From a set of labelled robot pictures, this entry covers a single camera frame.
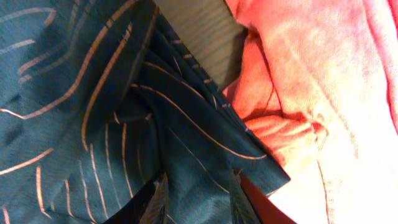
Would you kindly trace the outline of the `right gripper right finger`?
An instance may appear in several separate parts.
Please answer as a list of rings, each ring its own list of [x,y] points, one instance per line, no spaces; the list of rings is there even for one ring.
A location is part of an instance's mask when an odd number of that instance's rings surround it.
[[[229,195],[233,224],[295,224],[237,170],[229,170]]]

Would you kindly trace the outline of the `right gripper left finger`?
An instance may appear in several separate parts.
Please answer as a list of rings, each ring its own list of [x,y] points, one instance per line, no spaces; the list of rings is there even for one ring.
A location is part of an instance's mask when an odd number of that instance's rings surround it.
[[[158,172],[104,224],[166,224],[168,201],[168,178]]]

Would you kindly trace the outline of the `black patterned jersey shirt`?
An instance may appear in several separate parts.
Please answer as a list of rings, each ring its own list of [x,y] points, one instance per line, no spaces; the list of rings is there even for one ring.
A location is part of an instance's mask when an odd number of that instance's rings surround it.
[[[233,223],[229,170],[290,180],[155,2],[1,2],[2,223],[104,223],[158,172],[167,223]]]

